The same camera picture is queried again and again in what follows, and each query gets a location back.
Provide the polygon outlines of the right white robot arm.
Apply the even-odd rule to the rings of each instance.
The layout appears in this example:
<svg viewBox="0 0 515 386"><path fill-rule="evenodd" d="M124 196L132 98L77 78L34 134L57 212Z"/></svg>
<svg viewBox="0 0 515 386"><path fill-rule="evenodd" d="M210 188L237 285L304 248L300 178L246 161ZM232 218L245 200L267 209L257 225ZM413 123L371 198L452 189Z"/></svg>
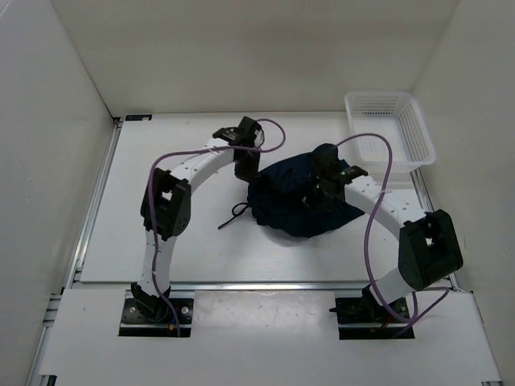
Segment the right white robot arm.
<svg viewBox="0 0 515 386"><path fill-rule="evenodd" d="M402 202L358 166L343 167L330 154L311 158L315 197L339 201L369 215L364 253L369 254L373 221L398 241L398 265L382 278L371 279L362 290L361 311L370 321L382 320L391 305L413 292L425 290L464 265L455 227L444 210L423 211Z"/></svg>

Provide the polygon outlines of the navy blue shorts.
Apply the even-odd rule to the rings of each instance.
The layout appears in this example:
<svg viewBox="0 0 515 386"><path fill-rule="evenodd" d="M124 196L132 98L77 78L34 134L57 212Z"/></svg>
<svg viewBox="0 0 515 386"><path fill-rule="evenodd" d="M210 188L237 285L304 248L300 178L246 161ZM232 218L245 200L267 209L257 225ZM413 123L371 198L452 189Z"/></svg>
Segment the navy blue shorts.
<svg viewBox="0 0 515 386"><path fill-rule="evenodd" d="M311 238L334 231L364 215L364 212L337 198L316 197L314 157L329 155L346 169L337 147L323 143L313 151L285 158L262 169L247 189L247 201L232 208L232 217L222 229L251 211L257 224L285 232L295 238Z"/></svg>

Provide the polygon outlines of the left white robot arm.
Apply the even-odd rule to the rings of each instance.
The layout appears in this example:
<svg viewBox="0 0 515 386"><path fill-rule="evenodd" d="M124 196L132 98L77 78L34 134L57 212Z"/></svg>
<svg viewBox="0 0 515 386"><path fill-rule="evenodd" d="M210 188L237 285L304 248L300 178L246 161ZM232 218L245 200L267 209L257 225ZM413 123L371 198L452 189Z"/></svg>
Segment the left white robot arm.
<svg viewBox="0 0 515 386"><path fill-rule="evenodd" d="M140 278L131 284L138 311L152 322L171 313L171 257L178 236L190 223L192 195L218 170L233 164L237 178L257 175L264 133L258 121L243 117L236 127L217 130L204 147L183 151L188 158L171 170L151 169L140 209L146 248Z"/></svg>

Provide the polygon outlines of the white plastic mesh basket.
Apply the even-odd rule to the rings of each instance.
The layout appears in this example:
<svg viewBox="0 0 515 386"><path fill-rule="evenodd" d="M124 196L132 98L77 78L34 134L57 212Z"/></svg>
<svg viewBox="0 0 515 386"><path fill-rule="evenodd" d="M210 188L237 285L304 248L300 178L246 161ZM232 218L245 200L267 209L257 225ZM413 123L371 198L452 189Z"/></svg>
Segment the white plastic mesh basket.
<svg viewBox="0 0 515 386"><path fill-rule="evenodd" d="M393 153L392 172L410 173L436 161L436 153L418 102L407 92L355 91L344 98L356 156L367 170L383 171L388 162L384 142Z"/></svg>

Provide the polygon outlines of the small dark label sticker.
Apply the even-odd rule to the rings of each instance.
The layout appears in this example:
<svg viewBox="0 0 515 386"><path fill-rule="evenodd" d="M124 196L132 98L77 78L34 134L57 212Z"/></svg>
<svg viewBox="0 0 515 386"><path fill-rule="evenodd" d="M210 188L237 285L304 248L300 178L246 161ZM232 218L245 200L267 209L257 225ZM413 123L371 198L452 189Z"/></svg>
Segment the small dark label sticker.
<svg viewBox="0 0 515 386"><path fill-rule="evenodd" d="M125 121L151 121L152 114L130 114L126 115Z"/></svg>

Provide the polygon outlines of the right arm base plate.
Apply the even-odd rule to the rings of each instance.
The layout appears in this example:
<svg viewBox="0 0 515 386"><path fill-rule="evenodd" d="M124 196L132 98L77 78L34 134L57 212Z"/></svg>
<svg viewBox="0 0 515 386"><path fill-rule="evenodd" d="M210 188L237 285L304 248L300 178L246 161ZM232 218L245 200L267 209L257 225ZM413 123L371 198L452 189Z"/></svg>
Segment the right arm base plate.
<svg viewBox="0 0 515 386"><path fill-rule="evenodd" d="M380 307L372 310L362 298L336 298L329 310L337 318L339 340L414 339L414 330Z"/></svg>

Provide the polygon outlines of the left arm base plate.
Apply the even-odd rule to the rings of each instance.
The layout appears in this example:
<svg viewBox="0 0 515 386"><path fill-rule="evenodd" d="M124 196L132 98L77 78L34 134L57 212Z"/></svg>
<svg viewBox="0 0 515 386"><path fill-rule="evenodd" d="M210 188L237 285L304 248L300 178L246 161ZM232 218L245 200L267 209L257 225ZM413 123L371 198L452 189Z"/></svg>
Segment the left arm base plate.
<svg viewBox="0 0 515 386"><path fill-rule="evenodd" d="M165 302L158 300L157 309L150 310L127 293L121 312L118 335L141 338L189 338L192 333L194 299L180 295L169 298L176 317Z"/></svg>

